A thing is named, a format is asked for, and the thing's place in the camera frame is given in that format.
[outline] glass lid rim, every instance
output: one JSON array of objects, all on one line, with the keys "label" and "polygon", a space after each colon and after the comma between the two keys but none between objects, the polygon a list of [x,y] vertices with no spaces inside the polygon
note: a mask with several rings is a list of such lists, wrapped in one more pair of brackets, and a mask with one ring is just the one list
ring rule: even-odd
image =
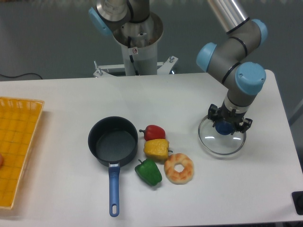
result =
[{"label": "glass lid rim", "polygon": [[232,155],[232,154],[238,152],[239,150],[241,150],[241,148],[243,147],[243,145],[244,145],[244,143],[245,143],[245,140],[246,140],[246,132],[243,133],[243,141],[242,141],[241,145],[240,145],[235,151],[233,151],[233,152],[224,154],[224,153],[215,152],[215,151],[211,150],[210,148],[208,148],[208,147],[203,143],[203,141],[202,141],[202,139],[201,139],[201,134],[200,134],[201,125],[203,124],[203,122],[204,122],[206,119],[208,119],[207,117],[208,117],[208,116],[206,115],[206,116],[201,120],[201,122],[199,123],[199,126],[198,126],[198,136],[199,136],[199,139],[200,139],[201,143],[203,144],[203,146],[204,146],[207,150],[209,150],[210,152],[212,152],[212,153],[214,153],[214,154],[216,154],[216,155],[223,155],[223,156]]}]

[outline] toy vegetable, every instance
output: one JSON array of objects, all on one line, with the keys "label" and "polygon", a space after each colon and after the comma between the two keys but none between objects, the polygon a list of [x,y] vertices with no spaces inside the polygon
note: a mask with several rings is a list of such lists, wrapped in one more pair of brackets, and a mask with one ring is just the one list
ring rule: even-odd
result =
[{"label": "toy vegetable", "polygon": [[165,139],[165,131],[163,128],[157,125],[148,125],[145,130],[139,130],[139,132],[144,133],[144,139],[146,141],[155,139]]},{"label": "toy vegetable", "polygon": [[144,153],[148,157],[166,160],[169,157],[169,142],[166,139],[149,140],[145,142]]},{"label": "toy vegetable", "polygon": [[151,186],[155,186],[162,181],[162,175],[153,160],[146,159],[142,162],[139,159],[139,161],[141,164],[137,165],[134,170],[142,180]]}]

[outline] red bell pepper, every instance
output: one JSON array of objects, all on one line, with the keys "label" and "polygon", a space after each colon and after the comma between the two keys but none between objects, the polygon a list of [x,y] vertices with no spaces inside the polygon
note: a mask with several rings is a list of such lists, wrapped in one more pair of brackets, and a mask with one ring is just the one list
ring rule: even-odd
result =
[{"label": "red bell pepper", "polygon": [[165,139],[165,131],[163,128],[157,125],[148,125],[145,130],[139,130],[139,132],[144,133],[144,139],[146,141],[155,139]]}]

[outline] gray floor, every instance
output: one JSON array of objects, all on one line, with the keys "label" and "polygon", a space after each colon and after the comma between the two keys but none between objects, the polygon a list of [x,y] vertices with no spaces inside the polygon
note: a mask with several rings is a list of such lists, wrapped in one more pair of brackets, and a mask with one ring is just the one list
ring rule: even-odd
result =
[{"label": "gray floor", "polygon": [[[94,60],[99,65],[121,64],[119,46],[112,37],[100,35],[89,20],[88,9],[95,2],[0,3],[0,74],[15,76],[35,72],[44,79],[84,78],[92,76]],[[275,73],[286,114],[290,117],[303,98],[303,0],[242,0],[241,3],[251,18],[266,23],[269,32],[267,41],[246,61],[260,63]],[[201,72],[195,63],[201,47],[226,39],[205,0],[151,0],[151,10],[164,24],[158,61],[177,56],[177,73]],[[302,125],[303,117],[300,117],[291,127],[301,163]]]}]

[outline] yellow bell pepper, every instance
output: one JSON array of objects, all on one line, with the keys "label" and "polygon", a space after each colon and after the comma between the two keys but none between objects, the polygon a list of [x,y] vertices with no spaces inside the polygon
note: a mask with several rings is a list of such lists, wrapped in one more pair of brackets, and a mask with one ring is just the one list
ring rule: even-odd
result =
[{"label": "yellow bell pepper", "polygon": [[166,160],[169,157],[169,142],[166,139],[146,141],[144,153],[151,158]]}]

